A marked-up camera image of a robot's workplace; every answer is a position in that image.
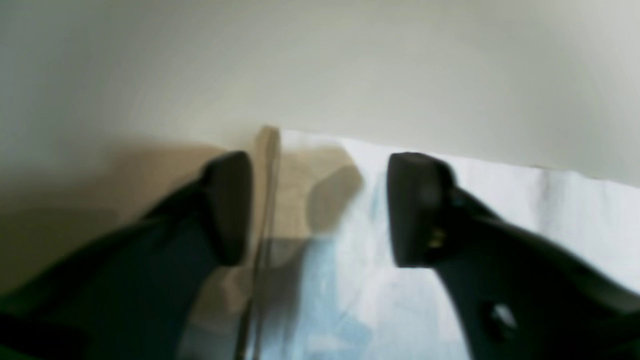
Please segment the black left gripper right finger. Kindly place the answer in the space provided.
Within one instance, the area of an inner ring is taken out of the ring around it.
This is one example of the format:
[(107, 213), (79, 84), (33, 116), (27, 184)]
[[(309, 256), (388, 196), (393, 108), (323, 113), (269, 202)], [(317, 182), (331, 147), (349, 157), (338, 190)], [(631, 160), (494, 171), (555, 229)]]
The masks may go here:
[(637, 360), (639, 296), (517, 227), (425, 153), (393, 153), (386, 193), (400, 268), (435, 271), (474, 360)]

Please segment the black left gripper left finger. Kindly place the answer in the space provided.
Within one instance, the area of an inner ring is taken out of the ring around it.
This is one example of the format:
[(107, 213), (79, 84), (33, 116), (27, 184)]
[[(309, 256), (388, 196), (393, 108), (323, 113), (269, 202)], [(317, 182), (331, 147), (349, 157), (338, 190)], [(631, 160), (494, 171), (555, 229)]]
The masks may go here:
[(242, 262), (253, 168), (211, 159), (142, 218), (1, 297), (3, 360), (173, 360), (206, 278)]

